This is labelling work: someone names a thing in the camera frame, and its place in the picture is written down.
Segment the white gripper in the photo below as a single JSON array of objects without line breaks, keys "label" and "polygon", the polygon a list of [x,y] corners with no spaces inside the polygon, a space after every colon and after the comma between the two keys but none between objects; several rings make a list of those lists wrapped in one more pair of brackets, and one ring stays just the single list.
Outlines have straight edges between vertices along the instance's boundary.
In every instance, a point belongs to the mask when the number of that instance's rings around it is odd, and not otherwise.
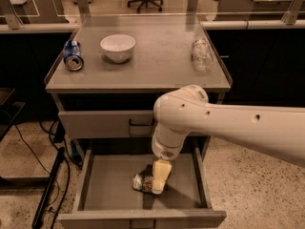
[{"label": "white gripper", "polygon": [[160,123],[154,129],[152,135],[152,152],[159,158],[152,167],[153,177],[152,192],[160,195],[165,187],[172,165],[169,161],[176,159],[184,145],[189,132],[172,130]]}]

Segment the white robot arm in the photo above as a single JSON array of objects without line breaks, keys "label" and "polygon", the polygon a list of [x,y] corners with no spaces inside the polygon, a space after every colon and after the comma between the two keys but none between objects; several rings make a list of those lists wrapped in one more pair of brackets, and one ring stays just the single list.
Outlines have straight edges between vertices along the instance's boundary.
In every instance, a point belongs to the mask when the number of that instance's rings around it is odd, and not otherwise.
[{"label": "white robot arm", "polygon": [[265,106],[219,105],[206,92],[189,85],[161,95],[154,103],[157,125],[152,135],[152,191],[163,192],[172,165],[191,133],[214,136],[305,165],[305,109]]}]

